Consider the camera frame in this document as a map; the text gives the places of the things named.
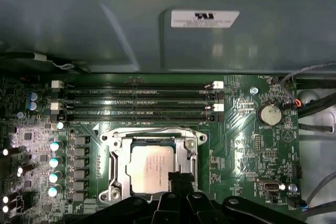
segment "cable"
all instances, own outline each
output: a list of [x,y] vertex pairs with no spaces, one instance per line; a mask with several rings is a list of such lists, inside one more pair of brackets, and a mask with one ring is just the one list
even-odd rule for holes
[[311,71],[313,69],[317,69],[317,68],[324,68],[324,67],[327,67],[327,66],[332,66],[332,65],[336,65],[336,62],[330,62],[330,63],[324,63],[324,64],[318,64],[318,65],[313,65],[313,66],[309,66],[309,67],[305,67],[305,68],[302,68],[302,69],[299,69],[299,70],[296,70],[292,73],[289,73],[288,75],[286,75],[280,82],[280,87],[282,89],[282,91],[289,96],[290,99],[294,100],[295,103],[297,104],[297,106],[299,105],[300,100],[297,99],[287,88],[285,88],[285,83],[286,81],[288,81],[290,78],[292,78],[293,76],[296,76],[297,74],[300,74],[300,73],[304,73],[304,72],[307,72],[307,71]]
[[302,212],[302,216],[305,218],[326,214],[327,212],[335,212],[336,211],[336,201],[332,201],[329,203],[321,204],[312,208],[307,209]]
[[299,129],[306,131],[316,131],[316,132],[333,132],[332,126],[307,125],[303,123],[299,123]]
[[319,106],[311,106],[306,109],[302,109],[298,111],[298,118],[303,118],[305,116],[313,115],[318,112],[321,112],[322,110],[325,110],[333,105],[336,104],[336,99],[327,101],[324,104],[321,104]]
[[67,62],[64,59],[56,58],[53,56],[46,56],[42,54],[36,54],[33,52],[6,52],[0,54],[0,60],[11,60],[11,59],[32,59],[32,60],[38,60],[38,61],[43,61],[43,62],[51,62],[55,67],[61,69],[61,70],[70,70],[74,69],[74,71],[78,73],[89,73],[89,70],[79,68],[75,66],[72,63],[65,63]]
[[313,198],[316,196],[316,194],[324,187],[326,186],[330,181],[333,181],[336,178],[336,172],[329,174],[327,177],[325,177],[318,185],[317,187],[311,192],[309,197],[306,200],[307,204],[310,204]]

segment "chip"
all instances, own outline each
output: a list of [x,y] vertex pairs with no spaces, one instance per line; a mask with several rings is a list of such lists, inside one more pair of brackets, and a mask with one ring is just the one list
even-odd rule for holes
[[74,190],[85,190],[86,189],[86,183],[84,181],[76,181],[73,183]]
[[153,194],[169,190],[168,173],[174,171],[174,149],[171,146],[135,146],[127,174],[135,193]]
[[40,156],[40,162],[47,162],[48,161],[48,155],[41,155]]
[[74,171],[74,178],[85,178],[87,176],[86,170],[75,170]]
[[24,140],[31,140],[31,139],[32,139],[32,134],[31,133],[25,133]]
[[27,187],[31,187],[32,185],[32,182],[30,181],[30,180],[26,180],[25,182],[24,182],[24,187],[25,188],[27,188]]
[[43,212],[50,212],[51,211],[51,204],[43,204],[42,205]]
[[86,193],[75,193],[73,194],[74,201],[84,201],[86,199]]

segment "white label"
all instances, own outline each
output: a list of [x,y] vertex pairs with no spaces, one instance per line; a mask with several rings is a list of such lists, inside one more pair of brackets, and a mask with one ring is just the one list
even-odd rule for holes
[[230,28],[238,17],[236,10],[173,10],[172,27]]

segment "connector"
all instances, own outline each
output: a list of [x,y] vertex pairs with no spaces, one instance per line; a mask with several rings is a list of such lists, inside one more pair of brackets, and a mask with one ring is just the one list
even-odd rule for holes
[[261,178],[259,183],[265,191],[278,191],[280,189],[280,184],[269,178]]
[[214,81],[212,85],[213,85],[213,89],[223,89],[224,81]]
[[222,103],[215,103],[214,104],[214,111],[224,111],[224,104]]
[[64,87],[64,83],[59,80],[51,81],[51,88],[52,89],[62,89]]

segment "integrated circuit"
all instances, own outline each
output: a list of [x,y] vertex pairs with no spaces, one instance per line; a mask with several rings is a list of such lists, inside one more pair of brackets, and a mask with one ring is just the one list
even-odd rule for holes
[[51,204],[43,204],[42,205],[43,212],[50,212],[51,211]]
[[47,162],[48,161],[48,155],[40,155],[40,162]]
[[32,134],[31,133],[25,133],[24,140],[31,140],[31,139],[32,139]]

